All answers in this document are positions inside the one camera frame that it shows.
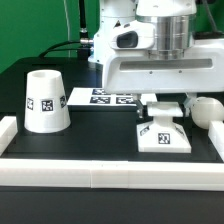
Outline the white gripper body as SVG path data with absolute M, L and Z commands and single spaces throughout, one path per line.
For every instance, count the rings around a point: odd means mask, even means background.
M 187 19 L 135 20 L 114 28 L 108 44 L 108 93 L 224 91 L 224 37 L 196 40 Z

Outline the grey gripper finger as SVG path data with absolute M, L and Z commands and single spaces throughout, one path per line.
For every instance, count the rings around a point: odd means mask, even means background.
M 196 93 L 187 93 L 186 94 L 186 98 L 183 103 L 186 117 L 188 117 L 190 115 L 191 107 L 195 103 L 196 99 L 197 99 Z
M 137 105 L 137 108 L 138 108 L 137 113 L 139 115 L 139 118 L 143 118 L 144 106 L 141 102 L 141 95 L 139 95 L 139 94 L 136 96 L 136 105 Z

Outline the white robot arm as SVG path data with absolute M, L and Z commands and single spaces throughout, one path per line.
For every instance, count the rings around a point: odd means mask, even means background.
M 195 0 L 99 0 L 91 63 L 102 87 L 131 94 L 224 92 L 224 38 L 195 38 Z

